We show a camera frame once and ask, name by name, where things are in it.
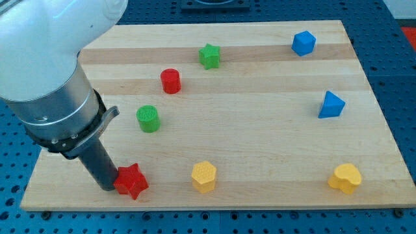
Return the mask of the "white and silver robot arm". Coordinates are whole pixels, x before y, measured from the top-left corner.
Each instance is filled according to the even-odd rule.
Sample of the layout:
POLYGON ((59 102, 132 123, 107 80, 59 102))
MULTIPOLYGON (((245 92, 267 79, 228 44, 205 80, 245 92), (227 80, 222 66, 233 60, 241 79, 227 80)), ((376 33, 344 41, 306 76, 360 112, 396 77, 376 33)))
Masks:
POLYGON ((51 153, 79 159, 103 190, 118 170, 100 141, 119 110, 106 107, 79 61, 115 26, 127 0, 1 2, 1 99, 51 153))

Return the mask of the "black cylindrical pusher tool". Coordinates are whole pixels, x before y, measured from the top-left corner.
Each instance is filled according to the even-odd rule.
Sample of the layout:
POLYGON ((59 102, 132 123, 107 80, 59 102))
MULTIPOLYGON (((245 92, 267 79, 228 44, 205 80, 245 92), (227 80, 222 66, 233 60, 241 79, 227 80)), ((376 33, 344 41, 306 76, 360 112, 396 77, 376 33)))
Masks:
POLYGON ((106 110, 91 132, 78 141, 70 151, 62 153, 67 159, 79 159, 99 187, 105 191, 115 189, 113 183, 118 177, 118 169, 99 138, 119 113, 117 106, 106 110))

